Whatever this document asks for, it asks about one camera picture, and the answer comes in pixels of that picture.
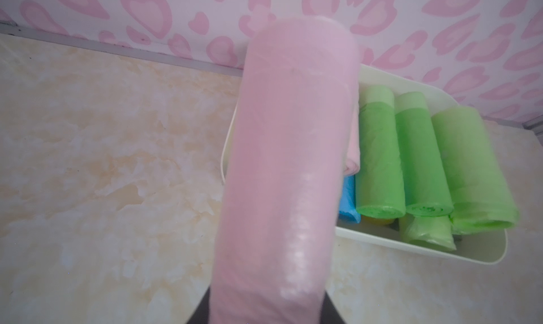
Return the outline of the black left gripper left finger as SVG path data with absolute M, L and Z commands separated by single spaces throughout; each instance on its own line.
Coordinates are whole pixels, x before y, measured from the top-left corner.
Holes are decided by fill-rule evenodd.
M 204 293 L 201 301 L 187 320 L 186 324 L 208 324 L 209 323 L 209 299 L 211 289 L 208 288 Z

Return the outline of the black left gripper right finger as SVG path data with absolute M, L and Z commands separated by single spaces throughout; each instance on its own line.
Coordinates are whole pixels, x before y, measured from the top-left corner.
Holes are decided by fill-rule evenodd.
M 326 292 L 322 302 L 322 308 L 320 312 L 320 324 L 345 324 L 346 322 L 339 314 L 333 304 L 329 294 Z

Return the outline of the light green roll front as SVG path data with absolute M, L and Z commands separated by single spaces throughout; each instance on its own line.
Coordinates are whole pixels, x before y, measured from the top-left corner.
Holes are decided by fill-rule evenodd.
M 399 219 L 399 232 L 400 239 L 404 243 L 443 252 L 452 252 L 457 249 L 448 216 L 405 215 Z

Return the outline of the blue trash bag roll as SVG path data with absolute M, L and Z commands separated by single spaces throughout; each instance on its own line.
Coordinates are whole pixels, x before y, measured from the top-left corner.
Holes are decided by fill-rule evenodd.
M 355 205 L 355 179 L 346 176 L 343 180 L 342 195 L 338 207 L 338 219 L 350 224 L 359 224 L 361 215 L 356 211 Z

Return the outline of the green trash bag roll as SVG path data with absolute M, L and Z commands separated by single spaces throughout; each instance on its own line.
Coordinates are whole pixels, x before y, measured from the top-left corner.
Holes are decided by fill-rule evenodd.
M 360 170 L 355 207 L 365 217 L 397 219 L 406 214 L 404 180 L 395 120 L 395 96 L 383 85 L 360 93 Z
M 416 217 L 442 217 L 453 210 L 425 96 L 408 92 L 395 99 L 395 122 L 407 212 Z

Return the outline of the light green roll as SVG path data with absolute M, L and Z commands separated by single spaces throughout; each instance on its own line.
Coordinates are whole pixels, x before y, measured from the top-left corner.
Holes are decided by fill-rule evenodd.
M 443 252 L 452 252 L 457 249 L 448 216 L 405 215 L 399 219 L 399 232 L 400 239 L 404 243 Z
M 456 106 L 433 115 L 431 121 L 454 207 L 453 233 L 516 226 L 520 213 L 478 111 Z

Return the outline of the pink trash bag roll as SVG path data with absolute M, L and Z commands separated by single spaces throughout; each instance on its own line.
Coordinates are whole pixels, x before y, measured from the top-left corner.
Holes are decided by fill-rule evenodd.
M 353 176 L 360 169 L 360 145 L 359 145 L 359 103 L 355 103 L 351 130 L 349 133 L 349 144 L 344 164 L 344 176 Z
M 353 36 L 279 20 L 247 48 L 209 298 L 211 323 L 317 323 L 358 96 Z

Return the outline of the large yellow roll front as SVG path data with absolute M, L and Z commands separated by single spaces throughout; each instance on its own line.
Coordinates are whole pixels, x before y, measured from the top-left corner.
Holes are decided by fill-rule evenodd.
M 368 224 L 373 224 L 376 226 L 388 226 L 395 222 L 395 219 L 377 219 L 377 218 L 366 217 L 366 216 L 362 216 L 361 220 Z

